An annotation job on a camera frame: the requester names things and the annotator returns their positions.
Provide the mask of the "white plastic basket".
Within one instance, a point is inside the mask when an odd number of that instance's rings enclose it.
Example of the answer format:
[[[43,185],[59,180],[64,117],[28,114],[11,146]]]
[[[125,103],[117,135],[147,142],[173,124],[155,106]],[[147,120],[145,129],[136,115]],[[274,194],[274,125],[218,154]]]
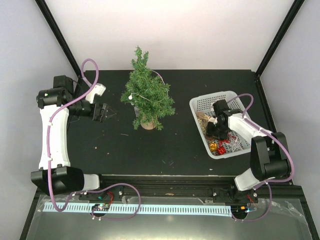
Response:
[[[203,113],[204,115],[207,116],[207,118],[214,117],[215,112],[213,110],[213,103],[215,103],[218,100],[226,100],[229,108],[232,110],[239,109],[241,111],[244,111],[246,108],[243,105],[242,101],[239,98],[237,98],[237,94],[230,90],[200,95],[198,97],[192,98],[189,101],[189,106],[190,106],[194,121],[196,123],[197,129],[199,131],[199,134],[201,136],[201,139],[204,144],[205,150],[207,151],[207,154],[209,155],[209,157],[215,160],[218,160],[218,159],[226,159],[226,158],[231,158],[231,157],[249,153],[251,151],[251,144],[248,143],[236,131],[229,132],[228,140],[225,140],[225,141],[206,138],[205,126],[203,124],[203,121],[197,117],[197,113],[198,112]],[[231,147],[228,145],[231,137],[234,137],[234,138],[237,137],[239,140],[241,140],[241,146],[243,150],[239,150],[235,152],[231,151]],[[223,146],[226,149],[226,153],[223,155],[218,155],[216,151],[211,152],[209,149],[210,143],[216,143],[218,147]]]

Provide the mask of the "small green christmas tree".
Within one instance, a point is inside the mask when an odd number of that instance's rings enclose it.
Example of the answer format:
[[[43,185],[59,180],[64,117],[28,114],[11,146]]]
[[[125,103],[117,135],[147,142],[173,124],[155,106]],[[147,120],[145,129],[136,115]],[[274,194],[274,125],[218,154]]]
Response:
[[[133,70],[129,73],[120,101],[138,109],[138,115],[132,122],[135,130],[151,125],[152,129],[161,131],[164,126],[160,119],[176,113],[175,101],[169,95],[171,86],[148,67],[148,60],[149,52],[137,46],[131,60]]]

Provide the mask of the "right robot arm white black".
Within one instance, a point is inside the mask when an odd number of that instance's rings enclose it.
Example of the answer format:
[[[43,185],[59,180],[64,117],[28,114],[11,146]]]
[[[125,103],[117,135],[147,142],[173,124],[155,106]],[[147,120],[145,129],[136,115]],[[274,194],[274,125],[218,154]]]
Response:
[[[285,183],[293,178],[294,163],[283,133],[259,126],[244,111],[229,108],[224,99],[216,101],[212,107],[214,118],[206,124],[206,137],[230,144],[235,149],[239,141],[231,137],[230,132],[236,132],[250,145],[249,168],[236,176],[234,185],[228,187],[230,200],[238,202],[246,192],[263,184]]]

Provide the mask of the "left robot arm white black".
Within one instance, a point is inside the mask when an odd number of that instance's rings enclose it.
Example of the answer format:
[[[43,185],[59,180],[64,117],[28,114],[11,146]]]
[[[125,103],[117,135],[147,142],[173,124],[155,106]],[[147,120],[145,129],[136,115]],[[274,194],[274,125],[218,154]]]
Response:
[[[71,166],[67,150],[69,116],[88,117],[102,123],[115,113],[106,103],[95,101],[106,87],[98,83],[79,101],[75,101],[73,80],[65,75],[53,78],[53,87],[41,90],[36,97],[42,120],[42,152],[38,170],[30,179],[43,193],[55,195],[89,191],[97,200],[108,192],[97,174],[85,174]]]

